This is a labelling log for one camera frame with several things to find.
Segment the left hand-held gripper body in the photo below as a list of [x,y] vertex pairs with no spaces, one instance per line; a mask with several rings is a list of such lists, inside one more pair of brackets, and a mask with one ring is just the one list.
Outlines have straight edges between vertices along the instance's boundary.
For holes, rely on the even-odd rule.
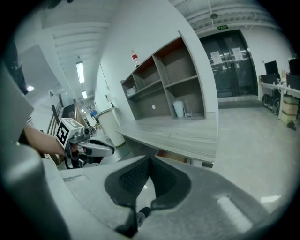
[[85,149],[81,148],[79,155],[72,157],[70,145],[76,144],[81,147],[81,143],[90,143],[90,139],[95,134],[94,127],[85,127],[72,118],[62,118],[56,132],[56,140],[63,147],[65,153],[65,164],[67,169],[82,168],[87,163],[99,164],[103,157],[89,157],[85,154]]

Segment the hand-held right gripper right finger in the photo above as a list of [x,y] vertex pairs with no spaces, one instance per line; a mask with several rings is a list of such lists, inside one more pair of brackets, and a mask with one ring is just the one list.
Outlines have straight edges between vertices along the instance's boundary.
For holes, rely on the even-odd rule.
[[267,210],[220,174],[173,160],[146,160],[156,193],[140,239],[257,239],[269,225]]

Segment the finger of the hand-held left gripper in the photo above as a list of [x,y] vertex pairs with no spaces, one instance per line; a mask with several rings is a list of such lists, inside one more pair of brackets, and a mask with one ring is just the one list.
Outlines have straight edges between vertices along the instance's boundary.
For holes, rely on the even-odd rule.
[[114,147],[94,143],[81,143],[85,154],[89,157],[107,157],[114,154]]
[[99,140],[95,140],[95,139],[90,139],[90,143],[91,144],[94,144],[96,146],[106,146],[106,147],[109,147],[108,144],[102,142],[102,141],[99,141]]

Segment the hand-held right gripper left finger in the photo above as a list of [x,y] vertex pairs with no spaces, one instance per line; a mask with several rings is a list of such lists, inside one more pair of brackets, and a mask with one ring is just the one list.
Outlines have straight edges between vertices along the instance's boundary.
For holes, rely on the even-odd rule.
[[136,200],[149,178],[150,160],[62,171],[75,199],[104,226],[132,238],[138,231]]

